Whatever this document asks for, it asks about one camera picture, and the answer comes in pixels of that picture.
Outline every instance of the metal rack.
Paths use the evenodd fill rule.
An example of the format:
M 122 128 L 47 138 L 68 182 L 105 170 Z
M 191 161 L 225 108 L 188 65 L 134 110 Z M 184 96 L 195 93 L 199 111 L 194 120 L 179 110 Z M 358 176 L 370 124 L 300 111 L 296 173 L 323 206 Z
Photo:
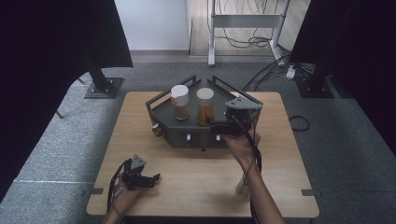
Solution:
M 285 8 L 280 15 L 224 15 L 216 14 L 216 0 L 212 0 L 211 14 L 211 34 L 209 40 L 209 66 L 215 65 L 215 28 L 278 28 L 274 38 L 270 41 L 271 50 L 276 60 L 281 58 L 281 50 L 277 46 L 283 23 L 286 19 L 290 0 L 286 1 Z M 277 63 L 282 67 L 285 65 L 283 60 Z

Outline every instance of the wooden table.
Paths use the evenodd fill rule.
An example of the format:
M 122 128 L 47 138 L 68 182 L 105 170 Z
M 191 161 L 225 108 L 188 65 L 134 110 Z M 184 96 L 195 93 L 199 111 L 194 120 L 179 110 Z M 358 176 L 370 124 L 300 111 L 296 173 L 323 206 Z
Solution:
M 172 148 L 151 131 L 145 102 L 159 92 L 129 92 L 87 205 L 91 215 L 106 214 L 108 185 L 117 168 L 134 154 L 148 164 L 142 175 L 161 173 L 153 189 L 146 191 L 127 216 L 162 217 L 250 217 L 249 200 L 236 195 L 242 170 L 229 149 Z M 317 217 L 315 196 L 303 196 L 311 189 L 280 95 L 250 92 L 264 103 L 257 132 L 262 136 L 263 180 L 283 217 Z

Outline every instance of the forearm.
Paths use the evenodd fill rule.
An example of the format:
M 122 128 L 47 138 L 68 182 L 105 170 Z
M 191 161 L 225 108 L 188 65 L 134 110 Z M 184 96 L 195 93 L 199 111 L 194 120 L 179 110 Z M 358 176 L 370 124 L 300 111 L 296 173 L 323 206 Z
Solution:
M 247 174 L 247 183 L 259 223 L 285 223 L 274 199 L 262 180 L 259 167 L 256 164 L 253 164 Z
M 119 214 L 117 214 L 116 210 L 113 208 L 113 206 L 111 206 L 107 215 L 105 216 L 105 220 L 103 220 L 103 224 L 116 224 L 119 219 Z

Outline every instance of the jar with orange contents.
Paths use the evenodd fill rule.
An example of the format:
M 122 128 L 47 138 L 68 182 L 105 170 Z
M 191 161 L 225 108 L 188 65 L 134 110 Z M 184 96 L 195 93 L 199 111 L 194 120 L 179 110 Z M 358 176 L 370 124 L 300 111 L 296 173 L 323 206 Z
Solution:
M 201 125 L 210 125 L 210 121 L 215 118 L 215 110 L 213 106 L 214 95 L 215 93 L 209 88 L 201 88 L 197 92 L 197 121 Z

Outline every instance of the white wall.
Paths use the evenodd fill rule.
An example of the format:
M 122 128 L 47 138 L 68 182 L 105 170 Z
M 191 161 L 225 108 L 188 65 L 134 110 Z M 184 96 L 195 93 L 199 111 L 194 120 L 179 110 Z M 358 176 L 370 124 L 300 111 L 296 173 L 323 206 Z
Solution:
M 189 49 L 190 0 L 115 0 L 129 50 Z

